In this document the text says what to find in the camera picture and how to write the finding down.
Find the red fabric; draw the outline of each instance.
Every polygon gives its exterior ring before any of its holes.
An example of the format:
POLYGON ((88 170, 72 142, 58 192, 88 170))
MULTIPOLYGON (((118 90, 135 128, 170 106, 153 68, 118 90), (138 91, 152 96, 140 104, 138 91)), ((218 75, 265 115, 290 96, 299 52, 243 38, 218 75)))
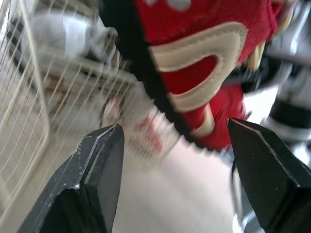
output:
POLYGON ((215 56, 206 57, 187 68, 175 72, 163 72, 162 78, 171 93, 181 94, 204 81, 216 64, 215 56))
MULTIPOLYGON (((271 0, 191 0, 186 11, 171 8, 170 0, 134 0, 144 27, 145 39, 152 45, 163 45, 207 28, 235 21, 247 28, 245 45, 239 57, 242 62, 254 48, 269 40, 276 31, 276 14, 281 4, 271 0)), ((217 64, 213 56, 175 72, 163 72, 162 79, 171 93, 181 94, 196 87, 208 78, 217 64)), ((242 90, 239 86, 221 87, 210 101, 215 119, 212 134, 200 140, 209 148, 221 149, 230 145, 226 123, 229 117, 245 118, 242 107, 242 90)), ((204 109, 182 113, 191 129, 204 120, 204 109)))

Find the black plastic object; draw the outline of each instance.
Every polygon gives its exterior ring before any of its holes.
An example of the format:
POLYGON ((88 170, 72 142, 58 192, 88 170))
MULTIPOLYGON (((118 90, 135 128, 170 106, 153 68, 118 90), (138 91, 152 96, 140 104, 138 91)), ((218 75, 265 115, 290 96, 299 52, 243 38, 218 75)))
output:
POLYGON ((311 129, 311 111, 293 106, 278 98, 272 105, 269 116, 291 127, 311 129))
POLYGON ((266 233, 311 231, 311 170, 272 131, 230 119, 241 183, 266 233))
POLYGON ((53 174, 18 233, 110 233, 123 152, 119 125, 85 136, 53 174))

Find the white wire basket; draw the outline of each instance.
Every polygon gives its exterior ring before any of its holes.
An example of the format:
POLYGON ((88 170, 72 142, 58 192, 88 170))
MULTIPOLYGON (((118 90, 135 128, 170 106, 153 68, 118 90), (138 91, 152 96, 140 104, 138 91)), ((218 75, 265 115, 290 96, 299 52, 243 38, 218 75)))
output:
POLYGON ((173 126, 127 72, 116 31, 93 10, 74 0, 3 0, 0 13, 0 231, 16 205, 20 221, 26 217, 50 176, 95 129, 122 125, 125 156, 148 166, 175 145, 173 126), (49 33, 59 28, 65 39, 52 34, 51 44, 49 33))

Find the red glove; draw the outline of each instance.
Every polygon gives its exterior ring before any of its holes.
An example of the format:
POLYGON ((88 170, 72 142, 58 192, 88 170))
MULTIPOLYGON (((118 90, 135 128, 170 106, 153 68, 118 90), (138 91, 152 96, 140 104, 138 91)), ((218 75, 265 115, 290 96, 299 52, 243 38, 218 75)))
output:
MULTIPOLYGON (((142 31, 150 45, 174 111, 208 149, 230 146, 228 118, 246 118, 241 87, 222 83, 244 61, 249 70, 258 68, 264 44, 277 30, 280 2, 285 1, 133 1, 142 27, 137 34, 142 31)), ((121 40, 127 40, 119 25, 121 40)))

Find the cream leather trim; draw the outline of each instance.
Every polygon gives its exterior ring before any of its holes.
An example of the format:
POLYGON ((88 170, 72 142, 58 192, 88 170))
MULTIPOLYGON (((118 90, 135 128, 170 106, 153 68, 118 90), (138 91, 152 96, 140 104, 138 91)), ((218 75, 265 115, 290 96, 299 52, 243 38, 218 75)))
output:
POLYGON ((192 131, 192 135, 195 137, 203 137, 209 135, 213 132, 215 127, 215 121, 213 117, 212 110, 208 104, 205 108, 205 120, 203 124, 196 130, 192 131))
POLYGON ((158 70, 162 72, 186 68, 211 55, 218 58, 215 69, 202 83, 183 94, 169 94, 177 111, 197 109, 213 98, 222 82, 234 69, 246 34, 247 30, 243 24, 229 22, 166 45, 151 47, 158 70))

